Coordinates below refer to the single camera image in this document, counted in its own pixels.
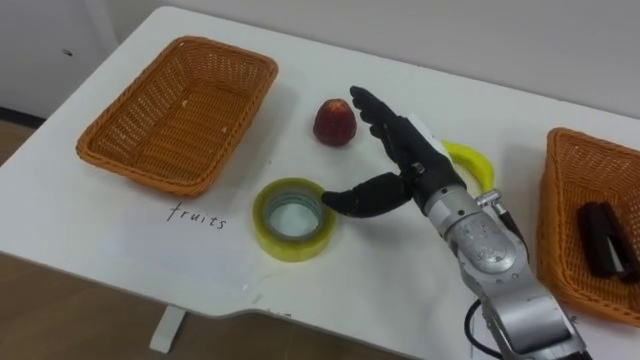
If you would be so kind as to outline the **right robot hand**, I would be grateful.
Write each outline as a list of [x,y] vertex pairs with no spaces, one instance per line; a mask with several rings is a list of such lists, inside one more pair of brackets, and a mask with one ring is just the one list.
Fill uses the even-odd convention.
[[408,118],[396,114],[368,90],[350,88],[353,105],[383,144],[399,172],[387,172],[342,192],[326,191],[321,201],[333,211],[353,218],[371,218],[414,200],[426,201],[447,186],[465,185],[446,155],[436,150]]

